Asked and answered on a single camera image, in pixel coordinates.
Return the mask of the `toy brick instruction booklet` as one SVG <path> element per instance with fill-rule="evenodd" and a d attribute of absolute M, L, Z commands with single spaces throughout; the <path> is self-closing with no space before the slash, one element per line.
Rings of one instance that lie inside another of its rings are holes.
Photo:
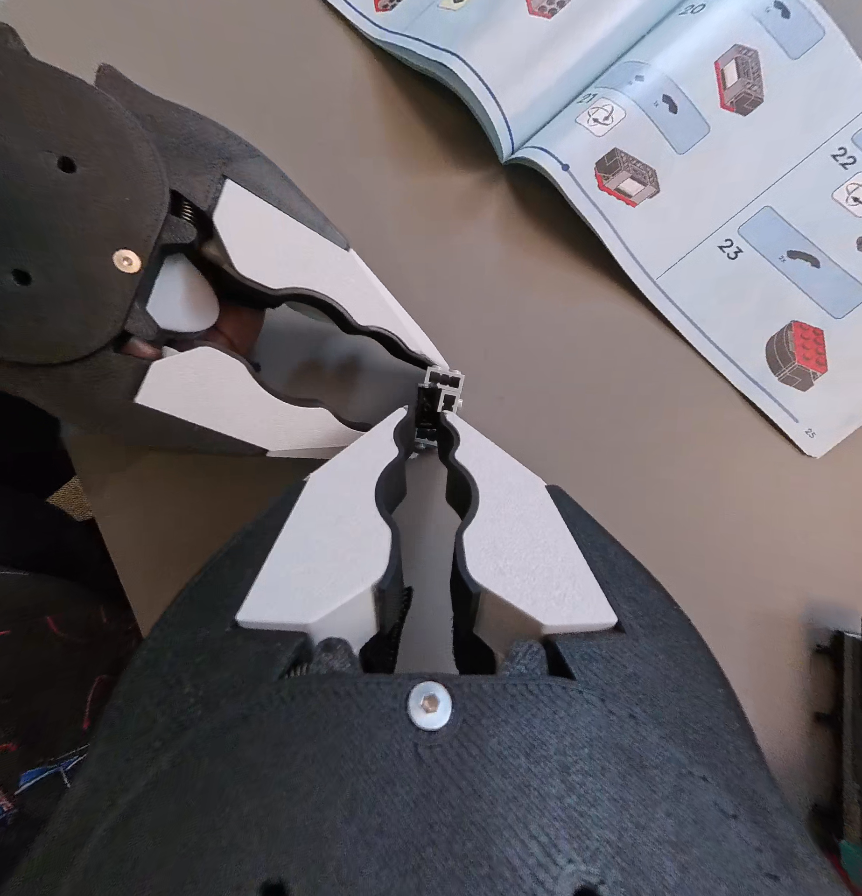
<path fill-rule="evenodd" d="M 801 451 L 862 426 L 862 61 L 819 2 L 331 1 Z"/>

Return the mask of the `grey red toy brick assembly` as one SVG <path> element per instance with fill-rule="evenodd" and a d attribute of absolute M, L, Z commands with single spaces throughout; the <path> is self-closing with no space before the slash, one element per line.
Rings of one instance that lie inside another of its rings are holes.
<path fill-rule="evenodd" d="M 464 375 L 433 365 L 427 368 L 419 384 L 415 403 L 414 450 L 417 453 L 437 447 L 442 414 L 458 414 L 462 409 Z"/>

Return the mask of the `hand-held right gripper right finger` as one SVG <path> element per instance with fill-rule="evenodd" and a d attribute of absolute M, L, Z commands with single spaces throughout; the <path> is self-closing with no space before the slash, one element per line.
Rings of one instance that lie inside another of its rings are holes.
<path fill-rule="evenodd" d="M 454 413 L 441 414 L 440 458 L 446 501 L 459 517 L 450 596 L 460 674 L 492 674 L 518 642 L 616 627 L 541 477 Z"/>

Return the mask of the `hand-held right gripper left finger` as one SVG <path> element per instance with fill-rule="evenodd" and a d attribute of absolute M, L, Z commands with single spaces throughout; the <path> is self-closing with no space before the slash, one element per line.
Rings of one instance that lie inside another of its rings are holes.
<path fill-rule="evenodd" d="M 412 600 L 393 520 L 411 454 L 403 407 L 308 476 L 235 621 L 338 638 L 365 671 L 392 673 Z"/>

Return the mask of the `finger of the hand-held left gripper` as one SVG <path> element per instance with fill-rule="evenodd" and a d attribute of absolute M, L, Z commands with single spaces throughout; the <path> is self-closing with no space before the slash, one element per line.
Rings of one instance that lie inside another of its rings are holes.
<path fill-rule="evenodd" d="M 267 307 L 289 299 L 416 367 L 449 365 L 362 258 L 226 178 L 212 212 L 217 264 Z"/>
<path fill-rule="evenodd" d="M 213 347 L 170 351 L 153 361 L 134 400 L 268 455 L 334 455 L 363 435 L 327 409 L 275 397 L 243 361 Z"/>

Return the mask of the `person's dark red patterned garment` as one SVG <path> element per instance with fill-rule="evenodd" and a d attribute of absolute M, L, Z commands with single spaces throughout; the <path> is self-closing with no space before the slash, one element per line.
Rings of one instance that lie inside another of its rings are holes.
<path fill-rule="evenodd" d="M 140 641 L 123 591 L 0 566 L 0 887 L 80 774 Z"/>

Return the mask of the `dark slotted rack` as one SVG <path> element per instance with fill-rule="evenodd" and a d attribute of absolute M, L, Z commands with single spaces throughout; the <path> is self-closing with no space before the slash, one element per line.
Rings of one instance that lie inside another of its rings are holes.
<path fill-rule="evenodd" d="M 830 660 L 835 678 L 832 708 L 814 721 L 832 734 L 836 752 L 830 799 L 810 817 L 820 849 L 862 895 L 862 620 L 858 632 L 834 630 L 815 652 Z"/>

